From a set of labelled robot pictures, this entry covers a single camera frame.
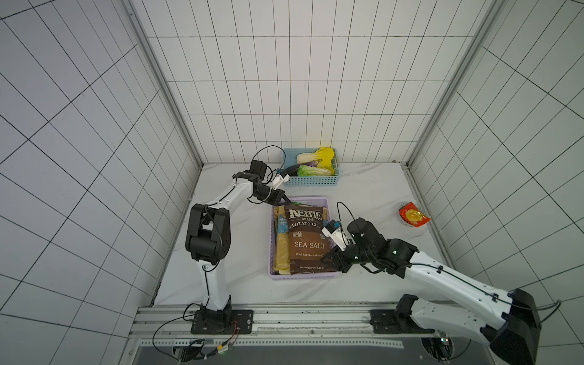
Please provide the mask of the brown Kettle chips bag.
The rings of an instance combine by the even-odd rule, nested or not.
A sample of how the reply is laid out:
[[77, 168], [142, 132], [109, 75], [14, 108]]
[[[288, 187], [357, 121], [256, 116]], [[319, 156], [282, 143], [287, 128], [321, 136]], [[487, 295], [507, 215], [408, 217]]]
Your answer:
[[284, 207], [289, 232], [291, 275], [336, 273], [320, 259], [332, 249], [322, 233], [328, 223], [328, 209], [322, 205]]

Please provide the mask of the blue kettle cooked chips bag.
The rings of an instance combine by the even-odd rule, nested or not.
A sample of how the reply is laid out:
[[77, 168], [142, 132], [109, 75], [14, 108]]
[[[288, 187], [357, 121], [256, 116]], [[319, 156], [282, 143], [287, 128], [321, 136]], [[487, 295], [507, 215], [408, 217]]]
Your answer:
[[275, 255], [273, 269], [278, 275], [290, 275], [289, 232], [284, 206], [275, 209]]

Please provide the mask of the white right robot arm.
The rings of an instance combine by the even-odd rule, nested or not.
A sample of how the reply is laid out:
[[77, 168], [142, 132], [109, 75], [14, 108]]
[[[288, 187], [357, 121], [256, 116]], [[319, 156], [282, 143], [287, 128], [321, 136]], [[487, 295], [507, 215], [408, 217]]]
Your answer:
[[491, 287], [443, 265], [416, 246], [386, 239], [372, 223], [359, 218], [344, 230], [337, 221], [323, 229], [334, 243], [321, 259], [338, 272], [371, 264], [377, 274], [409, 280], [447, 297], [452, 304], [434, 304], [405, 294], [393, 310], [371, 310], [377, 334], [464, 337], [487, 345], [509, 364], [534, 364], [542, 330], [533, 296]]

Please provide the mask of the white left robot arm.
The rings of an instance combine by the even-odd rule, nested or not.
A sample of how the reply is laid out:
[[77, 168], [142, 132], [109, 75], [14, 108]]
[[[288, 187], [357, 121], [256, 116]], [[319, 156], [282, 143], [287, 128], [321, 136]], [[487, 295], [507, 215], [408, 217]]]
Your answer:
[[267, 173], [268, 165], [253, 160], [247, 170], [235, 173], [232, 183], [218, 197], [190, 208], [186, 251], [197, 261], [207, 298], [194, 313], [193, 335], [251, 333], [252, 310], [234, 310], [225, 275], [224, 259], [231, 248], [231, 215], [242, 203], [255, 198], [259, 204], [278, 207], [289, 203], [281, 186], [290, 179], [283, 168]]

